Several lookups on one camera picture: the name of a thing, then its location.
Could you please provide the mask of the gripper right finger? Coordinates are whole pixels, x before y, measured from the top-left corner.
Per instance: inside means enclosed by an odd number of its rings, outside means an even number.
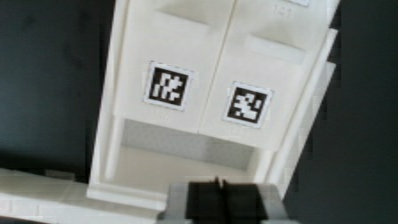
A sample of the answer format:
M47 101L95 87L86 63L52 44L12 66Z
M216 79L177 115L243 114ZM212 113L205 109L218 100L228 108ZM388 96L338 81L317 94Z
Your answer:
M221 181L227 224L259 224L264 209L257 187Z

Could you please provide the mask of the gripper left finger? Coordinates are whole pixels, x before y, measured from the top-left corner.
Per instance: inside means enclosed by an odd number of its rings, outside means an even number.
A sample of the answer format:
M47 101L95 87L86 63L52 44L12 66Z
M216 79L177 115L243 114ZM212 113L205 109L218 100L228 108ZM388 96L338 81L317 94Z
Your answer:
M218 180L187 183L184 218L191 224L221 223Z

